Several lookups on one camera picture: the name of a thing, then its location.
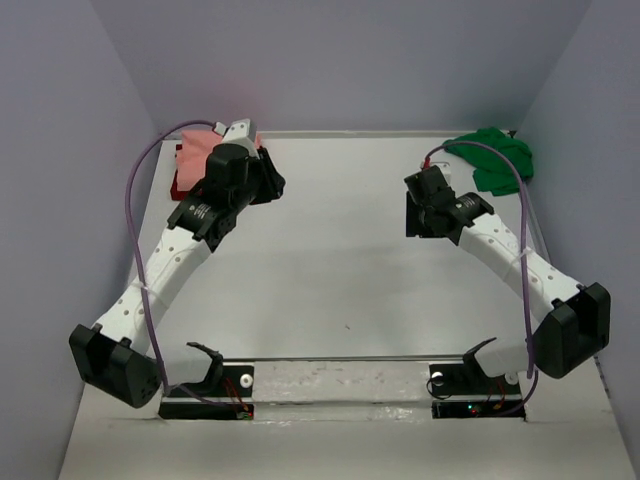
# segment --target towel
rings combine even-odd
[[[532,154],[527,144],[505,135],[497,128],[481,128],[475,133],[447,140],[444,144],[457,140],[470,140],[493,147],[511,160],[522,180],[533,177]],[[463,158],[476,167],[473,180],[479,191],[491,192],[495,196],[518,192],[518,182],[513,173],[493,153],[471,145],[451,146],[445,148],[445,151]]]

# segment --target gray wall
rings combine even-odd
[[[124,183],[155,129],[89,2],[0,10],[0,478],[54,479],[81,389],[67,339],[122,288]]]
[[[92,0],[152,118],[519,125],[587,0]]]
[[[531,196],[560,268],[613,297],[602,355],[640,472],[640,3],[595,0],[519,136],[536,157]]]

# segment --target white table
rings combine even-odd
[[[443,140],[267,139],[284,197],[240,215],[165,316],[161,344],[197,340],[227,358],[439,355],[523,335],[519,299],[485,266],[448,240],[404,237],[402,180]],[[174,147],[160,154],[145,255],[175,206]],[[470,166],[436,160],[451,164],[458,194],[475,191]],[[484,197],[517,229],[517,196]],[[526,423],[187,422],[156,409],[85,388],[60,478],[633,478],[591,361],[543,377]]]

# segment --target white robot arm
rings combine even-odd
[[[449,238],[522,296],[515,235],[478,195],[456,198],[448,175],[434,165],[405,179],[407,236]],[[535,252],[524,254],[530,310],[539,323],[533,333],[534,362],[547,375],[562,378],[609,343],[611,298],[600,284],[584,287]],[[529,356],[525,339],[497,337],[476,345],[463,360],[493,378],[527,370]]]
[[[157,327],[191,274],[233,230],[238,214],[250,204],[280,198],[285,181],[267,150],[255,147],[255,136],[248,119],[225,129],[222,142],[207,158],[205,177],[169,217],[145,266],[146,287],[136,277],[91,328],[78,325],[73,331],[69,343],[85,382],[136,408],[153,397],[160,372],[155,359],[146,356],[150,337],[141,288],[149,294]],[[170,376],[180,384],[207,381],[212,370],[221,368],[222,356],[197,343],[188,345],[205,352],[211,362],[188,361],[196,352],[184,348],[178,357],[187,359],[191,369],[178,365],[180,376]],[[179,363],[174,354],[167,367]]]

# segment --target purple cable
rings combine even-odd
[[[156,332],[153,327],[153,319],[151,318],[151,307],[149,305],[149,292],[147,292],[147,279],[144,273],[144,261],[142,260],[142,252],[140,252],[140,245],[138,244],[138,237],[136,235],[136,228],[133,223],[133,214],[131,213],[131,191],[133,190],[133,180],[136,177],[136,173],[138,173],[138,169],[140,165],[144,161],[147,155],[158,145],[162,140],[164,140],[168,135],[171,135],[173,132],[180,130],[184,127],[189,127],[192,125],[206,125],[211,128],[215,128],[216,124],[210,122],[208,120],[191,120],[188,122],[182,122],[176,125],[175,127],[170,128],[164,133],[158,135],[148,146],[145,148],[140,156],[137,158],[135,163],[133,164],[133,168],[131,169],[131,173],[129,174],[129,179],[127,180],[127,188],[125,190],[125,198],[124,198],[124,213],[127,218],[127,231],[129,232],[129,238],[131,239],[131,243],[133,244],[133,256],[136,261],[136,270],[138,271],[138,278],[140,279],[140,283],[142,283],[143,287],[140,289],[140,294],[142,296],[142,307],[144,309],[144,321],[147,326],[147,332],[149,334],[149,340],[151,342],[151,347],[153,348],[153,353],[156,357],[156,362],[158,364],[158,370],[160,372],[160,378],[162,380],[162,388],[164,390],[165,395],[167,395],[171,391],[171,386],[169,385],[169,379],[167,377],[167,369],[164,365],[164,360],[162,358],[162,354],[160,353],[160,345],[158,344],[158,338],[156,337]],[[185,393],[190,396],[197,398],[193,392],[190,392],[186,387],[181,387],[181,390],[185,391]]]
[[[527,187],[525,186],[524,182],[520,178],[520,174],[518,173],[518,170],[513,165],[513,163],[511,163],[511,160],[509,160],[506,156],[504,156],[495,148],[492,148],[480,142],[472,142],[469,140],[457,140],[453,142],[447,142],[445,144],[442,144],[434,148],[429,153],[427,153],[426,158],[430,159],[434,153],[440,150],[444,150],[447,147],[454,147],[458,145],[468,145],[471,147],[478,147],[493,153],[509,167],[514,177],[516,178],[516,181],[518,182],[518,187],[519,187],[518,195],[520,196],[520,207],[521,207],[520,270],[522,273],[522,304],[524,308],[524,330],[525,330],[525,337],[527,342],[527,356],[529,357],[529,365],[527,367],[527,378],[531,379],[531,377],[533,376],[533,370],[534,370],[533,368],[534,353],[533,353],[533,328],[531,327],[531,310],[530,310],[530,300],[529,300],[529,278],[528,278],[529,275],[528,275],[528,266],[527,266],[527,256],[525,255],[525,251],[527,248],[527,211],[529,210],[529,196],[527,195]],[[530,392],[530,394],[533,394],[533,390],[535,389],[536,384],[537,382],[534,383],[534,387]]]

